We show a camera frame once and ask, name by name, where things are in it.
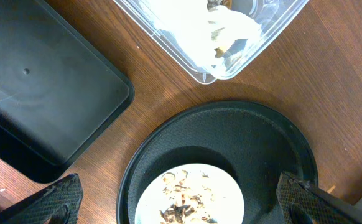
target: black tray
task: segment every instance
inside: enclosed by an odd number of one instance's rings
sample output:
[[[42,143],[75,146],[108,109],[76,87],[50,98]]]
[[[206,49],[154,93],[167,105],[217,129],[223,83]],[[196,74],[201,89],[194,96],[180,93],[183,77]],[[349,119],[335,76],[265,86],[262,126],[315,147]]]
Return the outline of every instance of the black tray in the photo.
[[[282,171],[318,185],[309,144],[287,118],[245,101],[209,103],[174,116],[142,143],[121,182],[118,223],[134,223],[139,198],[158,175],[190,163],[217,166],[237,181],[243,223],[284,222],[276,199]]]
[[[130,105],[131,82],[42,0],[0,0],[0,158],[48,183]]]

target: brown wood surface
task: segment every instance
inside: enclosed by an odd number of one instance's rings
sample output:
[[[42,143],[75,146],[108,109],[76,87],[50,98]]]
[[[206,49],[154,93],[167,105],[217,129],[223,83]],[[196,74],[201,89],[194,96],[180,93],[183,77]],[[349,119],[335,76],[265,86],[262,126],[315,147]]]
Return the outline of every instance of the brown wood surface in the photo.
[[[112,0],[50,4],[133,82],[132,105],[67,171],[80,175],[79,223],[116,223],[116,193],[141,142],[193,105],[257,101],[290,118],[315,155],[319,184],[362,196],[362,1],[311,0],[236,78],[200,85]],[[0,161],[0,207],[43,188]]]

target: scratch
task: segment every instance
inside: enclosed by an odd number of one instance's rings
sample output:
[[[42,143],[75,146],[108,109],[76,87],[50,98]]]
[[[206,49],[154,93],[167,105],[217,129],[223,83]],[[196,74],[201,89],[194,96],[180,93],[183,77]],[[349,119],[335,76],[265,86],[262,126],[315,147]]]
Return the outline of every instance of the scratch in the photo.
[[[18,94],[20,94],[20,93],[15,93],[15,94],[12,95],[12,96],[5,97],[5,98],[1,99],[0,102],[2,102],[2,101],[4,101],[4,100],[9,100],[9,99],[13,98],[14,96],[16,96],[16,95],[18,95]]]

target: wood grain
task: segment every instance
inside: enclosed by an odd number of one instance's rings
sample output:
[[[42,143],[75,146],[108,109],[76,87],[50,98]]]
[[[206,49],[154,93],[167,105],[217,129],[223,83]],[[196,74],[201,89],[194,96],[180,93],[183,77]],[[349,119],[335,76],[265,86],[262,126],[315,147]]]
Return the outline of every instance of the wood grain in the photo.
[[[315,155],[319,184],[350,203],[362,196],[362,2],[311,0],[236,78],[200,85],[111,0],[49,0],[133,82],[132,105],[67,171],[80,175],[79,223],[116,223],[128,161],[165,120],[222,99],[260,102],[291,119]],[[1,208],[43,188],[0,161]]]

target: black object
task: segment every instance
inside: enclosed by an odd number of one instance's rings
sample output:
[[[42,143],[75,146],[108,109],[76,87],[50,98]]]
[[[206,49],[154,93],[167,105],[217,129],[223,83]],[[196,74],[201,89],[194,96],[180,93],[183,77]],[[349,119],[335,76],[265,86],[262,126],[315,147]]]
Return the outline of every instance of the black object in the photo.
[[[128,107],[131,82],[41,0],[0,0],[0,158],[48,183]]]
[[[158,175],[191,163],[219,167],[237,181],[243,223],[284,222],[276,199],[282,171],[318,184],[310,147],[287,118],[245,101],[209,103],[169,119],[142,143],[121,182],[118,223],[134,223],[139,198]]]
[[[83,199],[77,174],[71,174],[0,212],[3,224],[75,224]]]
[[[282,173],[276,190],[288,224],[362,223],[362,211],[308,181]]]

